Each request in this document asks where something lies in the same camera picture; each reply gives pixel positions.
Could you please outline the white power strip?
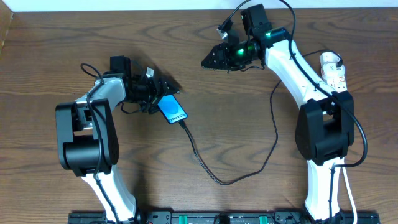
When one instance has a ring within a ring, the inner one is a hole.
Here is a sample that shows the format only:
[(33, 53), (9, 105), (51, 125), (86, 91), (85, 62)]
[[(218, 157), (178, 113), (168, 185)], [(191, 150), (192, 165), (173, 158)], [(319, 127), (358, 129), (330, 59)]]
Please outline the white power strip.
[(338, 54), (323, 52), (320, 56), (321, 75), (328, 86), (338, 93), (347, 90), (345, 66)]

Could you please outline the white charger plug adapter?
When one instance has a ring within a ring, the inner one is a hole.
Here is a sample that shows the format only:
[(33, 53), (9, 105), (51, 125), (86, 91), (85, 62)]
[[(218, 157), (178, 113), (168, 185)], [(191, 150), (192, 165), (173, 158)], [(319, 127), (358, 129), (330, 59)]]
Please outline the white charger plug adapter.
[(335, 63), (325, 63), (321, 67), (321, 74), (323, 79), (330, 79), (336, 77), (343, 77), (345, 75), (345, 66), (337, 67)]

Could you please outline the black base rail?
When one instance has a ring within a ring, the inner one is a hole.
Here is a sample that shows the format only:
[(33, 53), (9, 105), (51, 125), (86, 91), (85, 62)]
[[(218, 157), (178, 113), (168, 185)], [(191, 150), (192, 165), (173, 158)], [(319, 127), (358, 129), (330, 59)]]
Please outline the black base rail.
[[(380, 224), (378, 213), (358, 212), (357, 223)], [(273, 223), (329, 223), (325, 221), (312, 221), (303, 212), (275, 211), (271, 213), (172, 213), (157, 211), (148, 213), (147, 224), (273, 224)], [(68, 224), (83, 223), (116, 223), (106, 219), (105, 213), (70, 213)], [(352, 212), (338, 213), (331, 223), (354, 223)]]

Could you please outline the blue Galaxy smartphone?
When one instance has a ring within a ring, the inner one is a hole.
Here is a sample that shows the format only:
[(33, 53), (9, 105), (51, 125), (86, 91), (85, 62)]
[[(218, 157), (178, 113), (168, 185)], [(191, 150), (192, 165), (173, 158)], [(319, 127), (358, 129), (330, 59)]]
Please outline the blue Galaxy smartphone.
[(157, 106), (169, 124), (178, 123), (188, 117), (174, 95), (163, 96)]

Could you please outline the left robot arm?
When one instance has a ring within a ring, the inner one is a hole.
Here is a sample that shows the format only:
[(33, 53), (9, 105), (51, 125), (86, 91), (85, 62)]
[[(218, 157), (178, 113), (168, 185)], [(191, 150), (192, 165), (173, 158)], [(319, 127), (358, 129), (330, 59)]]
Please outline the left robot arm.
[(117, 165), (119, 142), (112, 112), (136, 103), (140, 112), (154, 114), (159, 102), (179, 88), (150, 67), (139, 67), (133, 74), (132, 63), (123, 55), (112, 56), (108, 71), (92, 74), (95, 82), (85, 95), (55, 108), (60, 164), (81, 177), (104, 207), (103, 212), (70, 213), (69, 223), (148, 223)]

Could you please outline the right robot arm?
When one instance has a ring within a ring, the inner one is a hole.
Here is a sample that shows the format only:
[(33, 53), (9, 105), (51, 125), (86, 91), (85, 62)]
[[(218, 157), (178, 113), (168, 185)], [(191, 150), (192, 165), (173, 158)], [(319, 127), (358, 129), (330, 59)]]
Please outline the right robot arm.
[(217, 27), (223, 43), (201, 65), (243, 72), (260, 60), (262, 68), (279, 77), (299, 108), (295, 143), (308, 165), (305, 209), (313, 222), (335, 223), (340, 217), (339, 174), (354, 142), (353, 97), (337, 83), (340, 74), (327, 77), (313, 70), (299, 52), (294, 32), (272, 27), (262, 4), (241, 11), (241, 19), (247, 39), (239, 39), (228, 17)]

